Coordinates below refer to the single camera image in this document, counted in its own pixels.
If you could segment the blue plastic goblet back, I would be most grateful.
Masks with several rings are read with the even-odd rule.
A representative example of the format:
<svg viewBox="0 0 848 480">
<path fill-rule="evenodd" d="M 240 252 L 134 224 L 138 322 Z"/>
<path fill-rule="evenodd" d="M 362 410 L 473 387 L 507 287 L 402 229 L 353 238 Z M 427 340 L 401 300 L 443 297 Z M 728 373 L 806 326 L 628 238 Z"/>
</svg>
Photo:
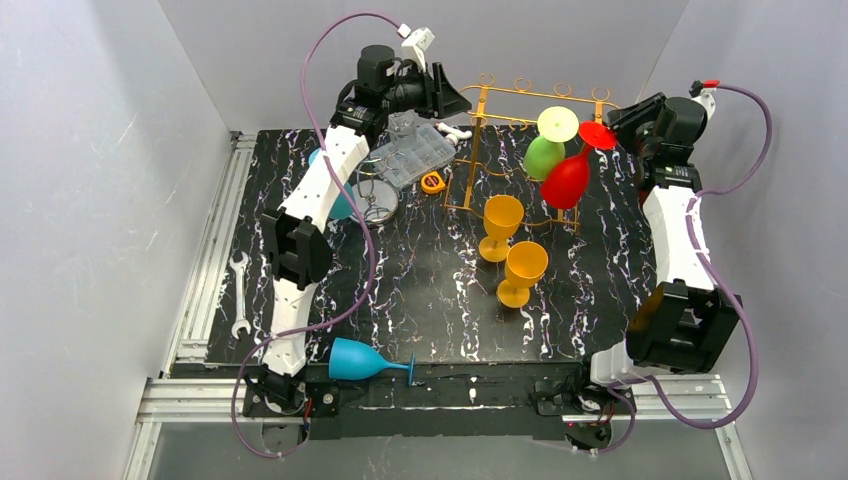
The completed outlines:
<svg viewBox="0 0 848 480">
<path fill-rule="evenodd" d="M 412 385 L 415 355 L 406 364 L 386 360 L 369 345 L 345 338 L 336 338 L 328 362 L 328 376 L 333 380 L 359 381 L 374 377 L 384 370 L 403 370 L 407 384 Z"/>
</svg>

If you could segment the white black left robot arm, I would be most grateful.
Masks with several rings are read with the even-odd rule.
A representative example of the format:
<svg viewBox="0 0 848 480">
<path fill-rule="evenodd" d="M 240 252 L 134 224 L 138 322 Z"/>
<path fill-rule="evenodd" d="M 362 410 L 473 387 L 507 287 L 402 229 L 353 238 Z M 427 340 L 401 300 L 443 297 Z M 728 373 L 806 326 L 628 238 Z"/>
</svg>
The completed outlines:
<svg viewBox="0 0 848 480">
<path fill-rule="evenodd" d="M 390 115 L 412 111 L 445 119 L 471 107 L 446 79 L 440 63 L 427 63 L 425 50 L 406 44 L 361 50 L 356 77 L 340 92 L 319 155 L 296 187 L 262 219 L 266 258 L 273 280 L 272 323 L 262 343 L 262 367 L 247 386 L 262 400 L 293 409 L 295 377 L 306 364 L 305 334 L 318 284 L 333 263 L 324 236 L 333 204 L 345 183 L 368 158 Z"/>
</svg>

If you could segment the red plastic goblet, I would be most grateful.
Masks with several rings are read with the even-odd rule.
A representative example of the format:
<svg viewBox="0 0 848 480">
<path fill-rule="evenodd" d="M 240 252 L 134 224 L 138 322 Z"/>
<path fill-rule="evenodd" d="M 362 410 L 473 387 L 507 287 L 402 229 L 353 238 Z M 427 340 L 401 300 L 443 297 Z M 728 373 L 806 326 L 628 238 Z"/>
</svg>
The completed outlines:
<svg viewBox="0 0 848 480">
<path fill-rule="evenodd" d="M 589 185 L 590 153 L 594 150 L 613 150 L 617 144 L 613 130 L 602 123 L 582 122 L 578 136 L 582 141 L 580 152 L 557 164 L 542 183 L 542 199 L 552 208 L 574 208 Z"/>
</svg>

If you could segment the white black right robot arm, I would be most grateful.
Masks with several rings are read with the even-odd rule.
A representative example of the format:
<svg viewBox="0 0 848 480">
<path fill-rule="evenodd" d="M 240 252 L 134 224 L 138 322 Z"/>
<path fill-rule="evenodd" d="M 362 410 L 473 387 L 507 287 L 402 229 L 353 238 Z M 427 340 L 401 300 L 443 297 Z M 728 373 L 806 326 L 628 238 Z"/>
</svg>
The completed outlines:
<svg viewBox="0 0 848 480">
<path fill-rule="evenodd" d="M 654 247 L 656 287 L 624 339 L 593 354 L 588 378 L 608 386 L 654 372 L 707 373 L 739 320 L 708 272 L 700 220 L 702 181 L 690 157 L 716 109 L 709 87 L 687 97 L 655 94 L 612 110 L 604 122 L 637 166 L 634 184 Z"/>
</svg>

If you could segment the chrome spiral glass rack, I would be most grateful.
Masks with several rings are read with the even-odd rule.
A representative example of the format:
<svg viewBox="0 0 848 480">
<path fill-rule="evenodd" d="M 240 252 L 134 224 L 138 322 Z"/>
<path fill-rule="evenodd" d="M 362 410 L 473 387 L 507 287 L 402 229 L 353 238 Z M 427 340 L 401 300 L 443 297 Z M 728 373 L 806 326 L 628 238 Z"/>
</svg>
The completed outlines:
<svg viewBox="0 0 848 480">
<path fill-rule="evenodd" d="M 370 228 L 388 223 L 399 207 L 398 189 L 382 178 L 383 174 L 397 169 L 392 164 L 394 156 L 394 153 L 369 155 L 354 170 L 354 200 Z"/>
</svg>

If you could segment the green plastic goblet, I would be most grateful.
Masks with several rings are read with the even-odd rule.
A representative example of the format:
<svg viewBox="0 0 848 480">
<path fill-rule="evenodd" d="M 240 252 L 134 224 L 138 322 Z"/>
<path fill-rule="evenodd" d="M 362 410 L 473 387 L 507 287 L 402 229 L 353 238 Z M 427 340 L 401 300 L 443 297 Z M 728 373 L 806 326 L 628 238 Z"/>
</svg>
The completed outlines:
<svg viewBox="0 0 848 480">
<path fill-rule="evenodd" d="M 565 144 L 575 138 L 580 121 L 573 110 L 552 106 L 537 117 L 538 136 L 528 146 L 523 167 L 534 181 L 544 181 L 565 158 Z"/>
</svg>

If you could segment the clear glass wine glass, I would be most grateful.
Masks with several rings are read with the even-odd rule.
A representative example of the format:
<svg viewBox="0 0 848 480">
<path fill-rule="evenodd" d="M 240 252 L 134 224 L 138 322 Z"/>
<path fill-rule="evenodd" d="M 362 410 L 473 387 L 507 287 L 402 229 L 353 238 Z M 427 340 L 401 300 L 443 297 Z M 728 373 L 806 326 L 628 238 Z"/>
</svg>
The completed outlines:
<svg viewBox="0 0 848 480">
<path fill-rule="evenodd" d="M 388 117 L 387 132 L 390 144 L 397 150 L 411 148 L 417 141 L 417 115 L 413 110 L 397 112 Z"/>
</svg>

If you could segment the blue plastic goblet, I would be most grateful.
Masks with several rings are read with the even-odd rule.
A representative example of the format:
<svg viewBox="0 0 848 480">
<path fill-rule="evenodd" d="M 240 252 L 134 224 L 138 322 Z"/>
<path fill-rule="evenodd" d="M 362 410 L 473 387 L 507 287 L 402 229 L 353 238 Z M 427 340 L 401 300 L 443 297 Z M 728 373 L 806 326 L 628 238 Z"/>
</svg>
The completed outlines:
<svg viewBox="0 0 848 480">
<path fill-rule="evenodd" d="M 312 165 L 313 162 L 320 156 L 321 150 L 316 148 L 313 150 L 308 158 L 308 164 Z M 332 208 L 329 211 L 328 219 L 329 220 L 343 220 L 349 218 L 354 215 L 354 211 L 350 203 L 345 199 L 344 195 L 339 193 L 334 201 Z"/>
<path fill-rule="evenodd" d="M 345 338 L 336 338 L 328 362 L 328 376 L 333 380 L 359 381 L 374 377 L 384 370 L 403 370 L 407 384 L 412 385 L 415 355 L 406 364 L 386 360 L 369 345 Z"/>
</svg>

